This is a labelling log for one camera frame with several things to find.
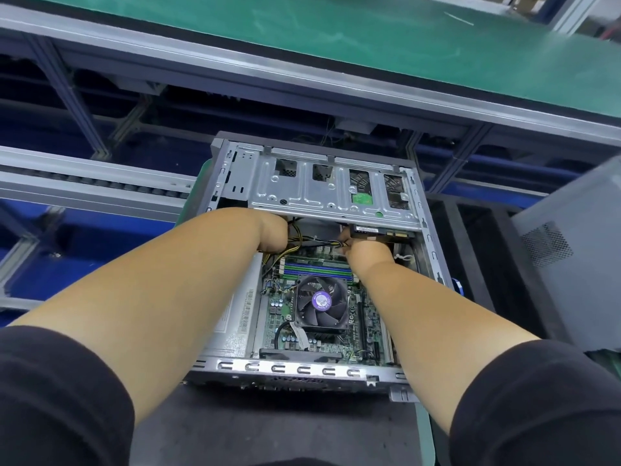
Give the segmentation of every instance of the black cable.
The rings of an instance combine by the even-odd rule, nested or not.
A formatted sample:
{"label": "black cable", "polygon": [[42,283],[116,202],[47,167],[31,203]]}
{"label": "black cable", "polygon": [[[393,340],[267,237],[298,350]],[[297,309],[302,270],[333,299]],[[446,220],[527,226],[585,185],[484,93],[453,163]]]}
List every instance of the black cable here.
{"label": "black cable", "polygon": [[291,323],[290,321],[284,321],[284,322],[283,322],[282,324],[280,324],[280,325],[278,326],[278,328],[276,329],[276,334],[274,335],[274,348],[275,348],[276,350],[279,350],[279,348],[278,348],[278,338],[280,337],[280,331],[281,331],[281,330],[283,330],[283,329],[284,329],[284,327],[285,327],[287,324],[290,324],[290,323]]}

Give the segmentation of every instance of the forearm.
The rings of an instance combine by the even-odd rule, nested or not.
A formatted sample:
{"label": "forearm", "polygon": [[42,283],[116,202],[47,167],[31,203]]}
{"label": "forearm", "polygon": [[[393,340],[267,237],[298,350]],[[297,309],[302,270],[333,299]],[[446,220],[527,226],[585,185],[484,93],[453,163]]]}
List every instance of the forearm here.
{"label": "forearm", "polygon": [[475,376],[509,348],[537,339],[395,263],[370,267],[361,281],[392,335],[409,383],[446,432]]}
{"label": "forearm", "polygon": [[136,422],[196,360],[261,240],[260,211],[203,214],[99,268],[15,325],[82,343],[117,374]]}

